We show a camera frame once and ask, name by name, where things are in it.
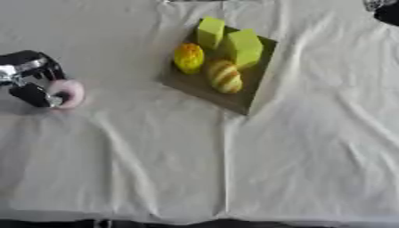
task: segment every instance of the yellow striped ball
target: yellow striped ball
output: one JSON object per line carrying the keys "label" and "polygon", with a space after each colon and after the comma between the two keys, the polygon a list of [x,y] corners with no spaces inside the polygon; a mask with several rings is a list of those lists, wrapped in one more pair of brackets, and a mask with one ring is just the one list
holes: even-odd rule
{"label": "yellow striped ball", "polygon": [[236,94],[242,89],[240,73],[231,61],[212,62],[208,68],[208,79],[212,87],[223,94]]}

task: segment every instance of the white cloth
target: white cloth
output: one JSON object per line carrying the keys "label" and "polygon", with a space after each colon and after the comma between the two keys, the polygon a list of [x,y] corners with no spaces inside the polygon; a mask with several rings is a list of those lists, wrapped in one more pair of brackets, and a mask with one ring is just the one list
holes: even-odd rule
{"label": "white cloth", "polygon": [[[205,15],[279,41],[248,117],[158,81]],[[355,0],[3,1],[0,53],[48,53],[88,96],[1,91],[0,217],[399,223],[398,42]]]}

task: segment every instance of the toy fruit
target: toy fruit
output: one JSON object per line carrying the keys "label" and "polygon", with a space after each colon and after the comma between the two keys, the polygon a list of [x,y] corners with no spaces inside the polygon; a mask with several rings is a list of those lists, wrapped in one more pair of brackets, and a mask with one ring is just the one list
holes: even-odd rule
{"label": "toy fruit", "polygon": [[204,63],[204,52],[201,47],[192,43],[184,43],[175,50],[175,65],[184,74],[195,74]]}
{"label": "toy fruit", "polygon": [[208,79],[212,87],[223,94],[236,94],[242,88],[240,73],[230,61],[212,62],[208,69]]}
{"label": "toy fruit", "polygon": [[215,50],[223,39],[224,21],[205,17],[197,28],[198,44]]}
{"label": "toy fruit", "polygon": [[252,29],[232,32],[226,38],[227,53],[239,69],[257,64],[263,51],[263,45]]}

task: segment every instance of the pink donut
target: pink donut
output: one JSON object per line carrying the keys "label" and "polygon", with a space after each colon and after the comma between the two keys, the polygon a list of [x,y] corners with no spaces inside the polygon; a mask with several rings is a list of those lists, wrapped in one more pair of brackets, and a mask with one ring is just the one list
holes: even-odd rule
{"label": "pink donut", "polygon": [[50,95],[55,95],[59,92],[67,93],[70,98],[62,105],[56,107],[57,109],[73,109],[77,107],[85,99],[85,88],[77,80],[56,80],[53,81],[47,89]]}

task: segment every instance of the striped toy fruit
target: striped toy fruit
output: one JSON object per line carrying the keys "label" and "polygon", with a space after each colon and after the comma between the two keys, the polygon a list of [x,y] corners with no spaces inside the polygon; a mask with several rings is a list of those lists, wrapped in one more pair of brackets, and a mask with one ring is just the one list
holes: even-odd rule
{"label": "striped toy fruit", "polygon": [[200,71],[204,63],[204,52],[201,47],[193,43],[184,43],[175,50],[175,65],[184,74],[195,74]]}
{"label": "striped toy fruit", "polygon": [[236,94],[242,89],[242,80],[237,67],[226,60],[209,65],[208,79],[212,87],[223,94]]}

